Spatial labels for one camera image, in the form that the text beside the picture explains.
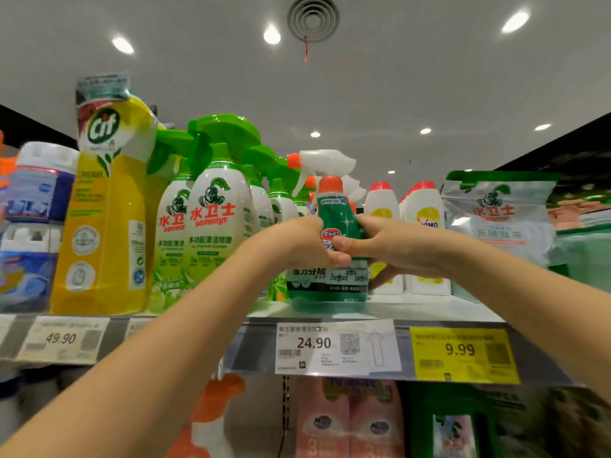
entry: white ceiling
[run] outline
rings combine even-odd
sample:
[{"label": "white ceiling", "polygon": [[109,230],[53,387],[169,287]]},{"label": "white ceiling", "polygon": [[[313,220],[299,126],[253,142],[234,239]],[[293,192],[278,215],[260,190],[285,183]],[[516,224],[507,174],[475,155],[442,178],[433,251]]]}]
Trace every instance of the white ceiling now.
[{"label": "white ceiling", "polygon": [[[339,27],[307,63],[286,27],[293,1],[2,0],[0,104],[73,135],[76,78],[130,70],[163,122],[241,114],[277,154],[340,149],[361,185],[387,179],[398,196],[610,110],[611,0],[333,0]],[[501,35],[522,8],[529,21]],[[278,45],[263,41],[270,22]]]}]

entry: forearm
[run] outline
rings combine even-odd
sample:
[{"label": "forearm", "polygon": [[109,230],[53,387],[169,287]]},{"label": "forearm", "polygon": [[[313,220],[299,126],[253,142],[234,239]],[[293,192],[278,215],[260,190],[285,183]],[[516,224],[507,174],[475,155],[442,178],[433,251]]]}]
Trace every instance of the forearm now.
[{"label": "forearm", "polygon": [[254,300],[278,251],[245,242],[164,315],[27,423],[0,457],[163,457]]},{"label": "forearm", "polygon": [[447,267],[451,279],[611,401],[611,295],[478,240],[454,249]]}]

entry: air vent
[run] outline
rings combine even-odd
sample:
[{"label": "air vent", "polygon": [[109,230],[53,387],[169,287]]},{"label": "air vent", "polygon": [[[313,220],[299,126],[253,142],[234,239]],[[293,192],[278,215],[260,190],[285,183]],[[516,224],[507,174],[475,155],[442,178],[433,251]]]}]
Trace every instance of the air vent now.
[{"label": "air vent", "polygon": [[286,22],[295,37],[314,43],[334,34],[340,13],[331,0],[297,0],[289,8]]}]

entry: shelf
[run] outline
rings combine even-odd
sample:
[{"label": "shelf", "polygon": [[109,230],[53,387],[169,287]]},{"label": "shelf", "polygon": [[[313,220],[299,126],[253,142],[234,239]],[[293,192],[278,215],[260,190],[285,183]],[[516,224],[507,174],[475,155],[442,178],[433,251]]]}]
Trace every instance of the shelf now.
[{"label": "shelf", "polygon": [[[416,380],[410,327],[461,327],[505,329],[523,384],[576,385],[537,346],[531,344],[498,315],[480,303],[455,296],[372,295],[356,309],[344,304],[320,304],[328,313],[297,311],[285,302],[257,301],[225,353],[225,370],[274,372],[276,325],[279,322],[328,323],[358,319],[393,319],[401,357],[401,372],[377,372],[375,378]],[[36,315],[17,315],[0,345],[0,359],[16,360]],[[111,317],[100,343],[96,360],[110,354],[124,340],[128,326],[145,323],[151,315]],[[21,362],[34,362],[20,356]],[[62,360],[62,363],[92,364],[94,361]]]}]

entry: pink bottle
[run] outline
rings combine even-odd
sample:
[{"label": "pink bottle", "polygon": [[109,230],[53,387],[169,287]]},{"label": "pink bottle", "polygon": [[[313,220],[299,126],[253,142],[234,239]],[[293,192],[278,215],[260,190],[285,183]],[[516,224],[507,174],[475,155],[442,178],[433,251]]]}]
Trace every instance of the pink bottle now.
[{"label": "pink bottle", "polygon": [[403,458],[405,456],[401,399],[394,381],[384,385],[384,396],[353,398],[350,403],[351,458]]},{"label": "pink bottle", "polygon": [[296,458],[349,458],[348,398],[327,399],[321,377],[303,377],[299,387]]}]

